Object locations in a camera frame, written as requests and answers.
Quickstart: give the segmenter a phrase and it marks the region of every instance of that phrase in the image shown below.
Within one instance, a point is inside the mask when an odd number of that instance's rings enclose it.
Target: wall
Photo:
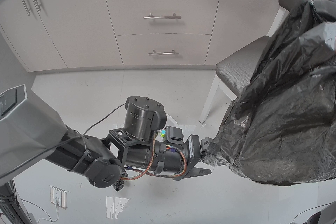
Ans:
[[[0,93],[22,84],[31,88],[35,76],[23,68],[0,34]]]

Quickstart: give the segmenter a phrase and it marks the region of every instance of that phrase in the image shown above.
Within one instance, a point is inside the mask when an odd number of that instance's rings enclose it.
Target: plastic bag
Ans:
[[[290,186],[336,177],[336,23],[302,0],[232,101],[204,163]]]

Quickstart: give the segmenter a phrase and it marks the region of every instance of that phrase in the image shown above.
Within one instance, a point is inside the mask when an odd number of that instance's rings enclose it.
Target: white label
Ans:
[[[190,158],[191,158],[194,155],[193,146],[191,144],[191,136],[189,136],[188,142],[189,142],[189,154],[190,154]]]

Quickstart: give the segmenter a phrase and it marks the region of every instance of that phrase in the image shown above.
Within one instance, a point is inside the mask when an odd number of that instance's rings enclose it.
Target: electrical outlet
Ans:
[[[64,209],[67,208],[67,192],[63,189],[50,186],[50,202],[55,204],[57,200],[57,206]]]

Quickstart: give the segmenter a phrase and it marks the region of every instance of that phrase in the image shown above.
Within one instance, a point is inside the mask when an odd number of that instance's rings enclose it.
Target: gray chair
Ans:
[[[217,88],[225,92],[231,100],[241,95],[243,88],[250,83],[251,76],[268,40],[278,29],[283,18],[300,0],[279,0],[279,10],[266,36],[260,37],[226,59],[216,64],[216,75],[213,80],[208,98],[205,102],[199,121],[203,123],[208,117]]]

